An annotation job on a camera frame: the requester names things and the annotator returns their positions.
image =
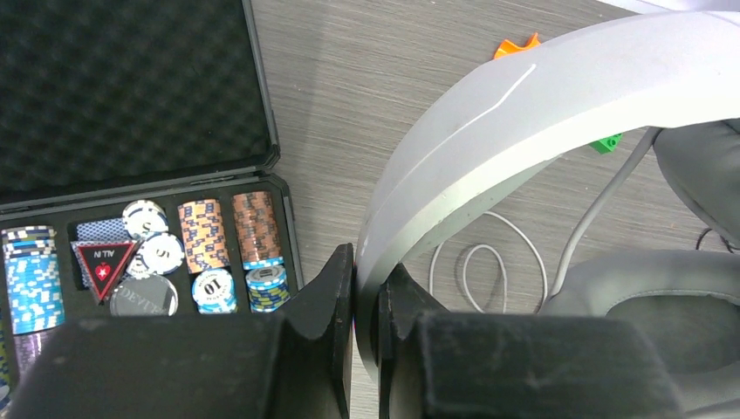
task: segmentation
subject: poker chip case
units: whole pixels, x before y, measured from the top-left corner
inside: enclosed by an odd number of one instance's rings
[[[290,191],[271,173],[277,137],[248,0],[0,2],[0,230],[56,231],[67,321],[111,315],[82,280],[78,226],[121,217],[138,200],[161,207],[180,240],[179,206],[220,203],[227,269],[239,312],[250,313],[232,200],[268,193],[295,295],[304,281]],[[6,276],[0,264],[17,382]],[[196,276],[185,263],[167,275],[175,315],[199,315]]]

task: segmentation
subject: green toy brick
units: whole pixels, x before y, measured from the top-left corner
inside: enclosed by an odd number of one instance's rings
[[[594,141],[591,143],[591,147],[599,152],[600,155],[611,153],[617,148],[617,144],[620,143],[622,134],[612,135],[611,137],[602,138],[601,140]]]

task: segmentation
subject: gray wooden table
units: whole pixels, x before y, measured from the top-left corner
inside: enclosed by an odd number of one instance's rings
[[[373,186],[415,120],[490,59],[504,38],[524,42],[538,31],[546,40],[630,15],[595,0],[253,2],[283,149],[276,171],[291,185],[307,279],[337,244],[356,242]],[[557,105],[523,112],[536,118]],[[571,228],[639,137],[628,133],[609,155],[574,150],[496,206],[530,236],[549,274]],[[701,228],[650,155],[587,232],[575,259],[635,247],[689,248]],[[460,252],[478,243],[494,245],[504,257],[510,310],[530,313],[541,293],[537,265],[516,234],[491,219],[475,221],[450,240],[437,267],[437,298],[453,310],[471,309],[456,273]],[[430,256],[407,263],[424,285]],[[500,289],[496,272],[489,255],[473,258],[470,285],[483,302]],[[489,309],[500,310],[500,302],[498,295]],[[376,394],[355,351],[352,417],[377,417]]]

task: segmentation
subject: orange plastic piece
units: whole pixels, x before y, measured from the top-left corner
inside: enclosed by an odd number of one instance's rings
[[[530,37],[530,40],[527,41],[527,43],[524,44],[524,46],[516,45],[513,42],[511,42],[509,39],[505,39],[498,46],[498,49],[493,54],[493,59],[505,57],[505,56],[507,56],[509,54],[514,54],[514,53],[517,53],[517,52],[527,51],[527,50],[530,50],[530,49],[534,48],[535,46],[540,45],[538,36],[539,36],[539,34],[537,34],[536,32],[534,32],[534,34]]]

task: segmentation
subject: white headphones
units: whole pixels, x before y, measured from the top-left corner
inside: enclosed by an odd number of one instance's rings
[[[538,109],[538,117],[531,117]],[[639,127],[740,117],[740,13],[628,17],[481,65],[414,124],[367,208],[355,329],[396,264],[432,249],[563,153]]]

